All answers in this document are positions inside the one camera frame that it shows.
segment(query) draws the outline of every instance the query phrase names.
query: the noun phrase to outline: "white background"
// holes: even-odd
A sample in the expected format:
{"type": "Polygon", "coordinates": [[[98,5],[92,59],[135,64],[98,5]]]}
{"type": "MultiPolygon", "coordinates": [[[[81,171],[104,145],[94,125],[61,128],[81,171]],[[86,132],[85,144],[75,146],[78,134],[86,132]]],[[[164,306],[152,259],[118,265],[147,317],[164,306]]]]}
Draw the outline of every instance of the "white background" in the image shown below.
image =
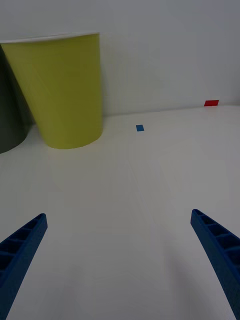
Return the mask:
{"type": "Polygon", "coordinates": [[[238,106],[111,116],[86,147],[33,128],[0,154],[0,242],[48,223],[7,320],[234,320],[190,220],[240,237],[239,123],[238,106]]]}
{"type": "Polygon", "coordinates": [[[99,31],[104,112],[240,99],[238,0],[3,0],[0,40],[99,31]]]}

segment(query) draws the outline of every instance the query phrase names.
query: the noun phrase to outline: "paper cup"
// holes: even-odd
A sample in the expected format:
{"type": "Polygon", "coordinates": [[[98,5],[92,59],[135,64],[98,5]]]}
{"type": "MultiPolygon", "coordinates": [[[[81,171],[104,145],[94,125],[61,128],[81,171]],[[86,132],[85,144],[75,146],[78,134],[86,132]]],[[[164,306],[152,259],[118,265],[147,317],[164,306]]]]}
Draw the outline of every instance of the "paper cup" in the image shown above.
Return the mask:
{"type": "Polygon", "coordinates": [[[103,130],[99,34],[2,43],[46,144],[78,148],[103,130]]]}

